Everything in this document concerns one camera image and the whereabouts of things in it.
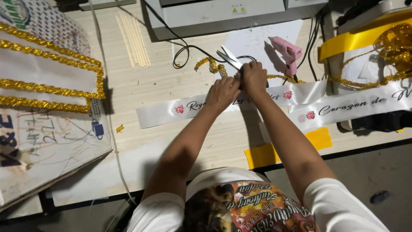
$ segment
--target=scissors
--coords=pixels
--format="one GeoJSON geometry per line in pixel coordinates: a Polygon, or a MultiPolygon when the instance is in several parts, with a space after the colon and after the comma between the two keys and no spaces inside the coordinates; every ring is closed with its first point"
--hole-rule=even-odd
{"type": "MultiPolygon", "coordinates": [[[[236,56],[234,56],[233,53],[231,53],[227,47],[222,45],[221,48],[222,48],[224,53],[218,50],[217,54],[223,60],[225,60],[228,64],[230,64],[232,67],[234,67],[240,73],[240,76],[241,76],[241,79],[242,79],[242,77],[243,77],[243,64],[241,62],[239,62],[239,60],[236,58],[236,56]]],[[[269,88],[269,83],[267,81],[266,81],[266,88],[269,88]]]]}

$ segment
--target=person's left hand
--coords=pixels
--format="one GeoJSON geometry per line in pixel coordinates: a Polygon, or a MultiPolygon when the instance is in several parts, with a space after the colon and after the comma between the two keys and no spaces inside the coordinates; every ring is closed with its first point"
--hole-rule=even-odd
{"type": "Polygon", "coordinates": [[[206,106],[219,115],[237,98],[240,93],[239,86],[239,78],[223,77],[215,81],[209,92],[206,106]]]}

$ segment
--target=person's right hand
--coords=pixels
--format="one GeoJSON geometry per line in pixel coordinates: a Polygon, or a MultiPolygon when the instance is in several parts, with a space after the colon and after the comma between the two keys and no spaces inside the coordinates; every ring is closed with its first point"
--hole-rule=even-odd
{"type": "Polygon", "coordinates": [[[267,70],[262,69],[262,63],[250,62],[243,64],[243,78],[241,80],[242,89],[253,100],[259,96],[264,96],[266,92],[267,70]]]}

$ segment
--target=hand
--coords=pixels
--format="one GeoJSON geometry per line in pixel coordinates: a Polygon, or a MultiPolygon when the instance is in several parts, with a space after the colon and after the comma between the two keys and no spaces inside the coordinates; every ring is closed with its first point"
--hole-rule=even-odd
{"type": "Polygon", "coordinates": [[[250,62],[243,64],[242,88],[253,99],[266,94],[267,70],[262,69],[262,63],[250,62]]]}
{"type": "Polygon", "coordinates": [[[239,86],[239,78],[223,77],[217,80],[209,92],[206,107],[219,115],[237,98],[240,93],[239,86]]]}

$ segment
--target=wooden stick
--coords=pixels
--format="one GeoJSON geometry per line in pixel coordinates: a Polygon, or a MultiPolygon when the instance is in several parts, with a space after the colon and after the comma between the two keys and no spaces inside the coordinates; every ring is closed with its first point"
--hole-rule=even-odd
{"type": "Polygon", "coordinates": [[[137,28],[139,29],[139,34],[140,34],[140,37],[142,38],[142,43],[143,43],[143,47],[145,49],[145,55],[146,55],[147,61],[149,62],[148,67],[151,67],[152,63],[150,62],[149,55],[147,54],[146,45],[145,45],[145,42],[143,41],[142,31],[140,30],[139,24],[137,24],[137,28]]]}
{"type": "Polygon", "coordinates": [[[123,14],[121,14],[119,12],[119,15],[120,15],[120,19],[122,20],[124,30],[126,31],[127,38],[129,39],[130,47],[131,47],[131,50],[133,52],[134,61],[135,61],[136,64],[139,64],[139,66],[141,67],[140,62],[138,63],[138,61],[137,61],[136,48],[133,47],[133,39],[132,39],[132,36],[130,34],[130,29],[129,29],[127,23],[126,23],[126,20],[124,19],[123,14]]]}
{"type": "Polygon", "coordinates": [[[129,20],[129,16],[126,16],[126,17],[127,17],[127,22],[129,23],[130,28],[132,29],[133,39],[134,39],[134,42],[136,44],[137,56],[139,57],[139,60],[142,62],[142,67],[144,67],[147,64],[146,64],[146,61],[143,58],[143,50],[140,49],[140,45],[139,45],[139,42],[138,42],[137,31],[134,30],[133,24],[129,20]]]}
{"type": "Polygon", "coordinates": [[[131,55],[130,55],[129,47],[127,46],[126,37],[124,36],[122,26],[120,25],[120,21],[119,21],[119,18],[117,16],[116,16],[116,20],[117,20],[117,24],[119,25],[120,32],[122,33],[124,44],[126,45],[126,50],[127,50],[127,54],[129,55],[131,67],[134,69],[134,64],[133,64],[133,60],[132,60],[131,55]]]}
{"type": "Polygon", "coordinates": [[[140,42],[140,36],[137,33],[138,30],[137,30],[137,26],[136,26],[136,19],[132,18],[132,20],[133,20],[134,32],[136,34],[136,39],[137,39],[137,42],[138,42],[138,48],[139,48],[140,56],[142,57],[142,60],[145,64],[144,66],[146,66],[146,65],[149,66],[149,64],[146,62],[145,57],[144,57],[144,51],[143,51],[143,46],[141,45],[141,42],[140,42]]]}

